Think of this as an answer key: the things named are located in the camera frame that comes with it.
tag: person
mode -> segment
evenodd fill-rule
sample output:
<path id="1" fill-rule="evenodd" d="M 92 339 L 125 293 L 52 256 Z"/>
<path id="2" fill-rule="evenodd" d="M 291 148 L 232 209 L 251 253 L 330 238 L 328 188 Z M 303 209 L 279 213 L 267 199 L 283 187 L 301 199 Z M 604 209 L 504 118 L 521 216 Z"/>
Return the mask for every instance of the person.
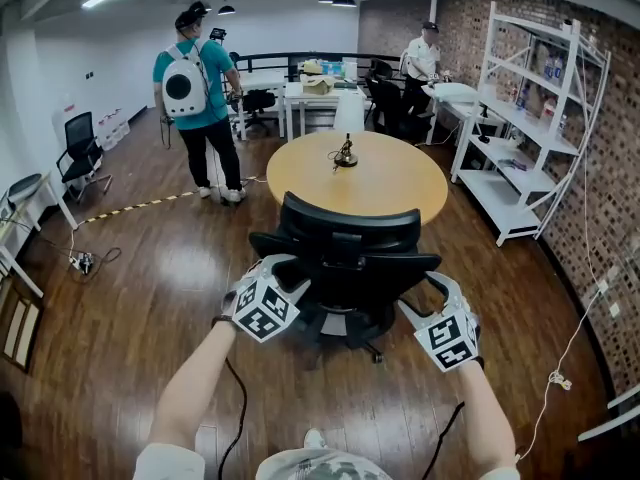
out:
<path id="1" fill-rule="evenodd" d="M 431 21 L 422 24 L 420 37 L 412 39 L 406 50 L 407 76 L 405 78 L 404 103 L 411 113 L 420 115 L 427 110 L 431 98 L 422 90 L 422 86 L 438 71 L 440 48 L 438 47 L 438 26 Z"/>
<path id="2" fill-rule="evenodd" d="M 134 480 L 202 480 L 203 457 L 194 451 L 196 433 L 209 407 L 237 328 L 224 312 L 204 341 L 169 381 L 156 407 L 148 444 L 136 462 Z M 479 362 L 460 365 L 455 373 L 465 401 L 466 442 L 481 480 L 518 480 L 516 445 L 507 418 Z M 266 459 L 256 480 L 391 480 L 368 459 L 327 448 L 322 434 L 311 429 L 304 447 Z"/>
<path id="3" fill-rule="evenodd" d="M 206 15 L 204 4 L 196 2 L 187 11 L 178 16 L 175 28 L 178 34 L 176 46 L 184 55 L 192 48 L 197 48 L 196 41 L 202 34 L 202 18 Z M 240 76 L 227 52 L 221 45 L 208 40 L 202 45 L 199 55 L 209 79 L 209 98 L 205 110 L 196 115 L 176 117 L 176 128 L 187 146 L 189 169 L 198 186 L 200 197 L 211 195 L 211 183 L 207 175 L 206 140 L 215 148 L 220 156 L 220 165 L 226 179 L 227 190 L 223 197 L 238 203 L 246 196 L 240 180 L 240 160 L 233 144 L 231 124 L 227 113 L 227 103 L 222 92 L 220 73 L 229 81 L 234 97 L 242 97 Z M 164 112 L 166 109 L 162 96 L 162 79 L 173 57 L 164 51 L 156 59 L 153 69 L 154 97 L 156 106 Z"/>

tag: round wooden table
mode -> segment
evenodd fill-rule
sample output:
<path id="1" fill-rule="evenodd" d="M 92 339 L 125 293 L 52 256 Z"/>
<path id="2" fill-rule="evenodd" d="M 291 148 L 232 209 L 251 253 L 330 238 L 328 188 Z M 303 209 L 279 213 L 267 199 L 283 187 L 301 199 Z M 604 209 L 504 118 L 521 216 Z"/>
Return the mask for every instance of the round wooden table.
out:
<path id="1" fill-rule="evenodd" d="M 373 132 L 351 135 L 355 167 L 334 173 L 328 155 L 345 134 L 305 135 L 282 146 L 269 160 L 269 189 L 282 204 L 289 191 L 313 205 L 348 215 L 393 215 L 417 208 L 422 224 L 447 200 L 447 181 L 436 163 L 401 140 Z"/>

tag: black cap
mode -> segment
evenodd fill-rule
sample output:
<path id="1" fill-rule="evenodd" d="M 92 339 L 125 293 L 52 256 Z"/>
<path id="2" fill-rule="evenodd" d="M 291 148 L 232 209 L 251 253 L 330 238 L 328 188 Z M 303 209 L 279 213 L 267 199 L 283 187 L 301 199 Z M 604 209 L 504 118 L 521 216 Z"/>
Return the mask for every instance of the black cap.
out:
<path id="1" fill-rule="evenodd" d="M 207 15 L 207 8 L 202 2 L 195 2 L 191 4 L 191 7 L 184 11 L 176 19 L 175 27 L 177 30 L 190 27 L 196 23 L 199 19 L 202 19 Z"/>
<path id="2" fill-rule="evenodd" d="M 425 21 L 422 24 L 422 28 L 425 30 L 435 30 L 437 33 L 440 33 L 440 30 L 438 29 L 438 25 L 436 25 L 432 21 Z"/>

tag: black and white marker cube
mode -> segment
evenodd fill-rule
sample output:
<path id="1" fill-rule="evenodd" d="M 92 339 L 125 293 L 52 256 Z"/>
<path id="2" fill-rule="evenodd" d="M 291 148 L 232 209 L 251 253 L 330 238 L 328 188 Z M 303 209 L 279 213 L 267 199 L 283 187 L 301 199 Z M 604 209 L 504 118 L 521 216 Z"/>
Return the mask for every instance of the black and white marker cube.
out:
<path id="1" fill-rule="evenodd" d="M 238 293 L 233 321 L 260 343 L 284 331 L 300 313 L 272 279 L 256 280 Z"/>
<path id="2" fill-rule="evenodd" d="M 448 308 L 441 318 L 416 332 L 415 337 L 443 372 L 478 355 L 475 324 L 463 308 Z"/>

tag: yellow and black floor tape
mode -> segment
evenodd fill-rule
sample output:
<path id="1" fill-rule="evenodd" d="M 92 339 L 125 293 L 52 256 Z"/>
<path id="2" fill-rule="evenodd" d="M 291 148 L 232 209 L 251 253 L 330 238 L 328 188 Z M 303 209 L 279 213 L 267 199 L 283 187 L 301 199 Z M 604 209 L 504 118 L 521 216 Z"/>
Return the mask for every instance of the yellow and black floor tape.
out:
<path id="1" fill-rule="evenodd" d="M 169 196 L 169 197 L 164 197 L 162 199 L 154 199 L 153 201 L 149 201 L 148 203 L 134 204 L 133 206 L 127 206 L 126 208 L 122 208 L 120 210 L 113 210 L 111 212 L 102 213 L 102 214 L 98 215 L 97 217 L 93 217 L 91 219 L 86 219 L 86 220 L 82 221 L 81 224 L 87 224 L 89 222 L 95 222 L 97 220 L 107 219 L 109 217 L 113 217 L 114 215 L 118 215 L 120 213 L 130 212 L 131 210 L 134 210 L 136 208 L 146 208 L 147 206 L 153 206 L 154 204 L 164 203 L 165 201 L 174 201 L 176 199 L 180 199 L 181 197 L 189 197 L 189 196 L 192 196 L 195 193 L 196 193 L 195 191 L 194 192 L 183 192 L 182 194 L 179 194 L 177 196 Z"/>

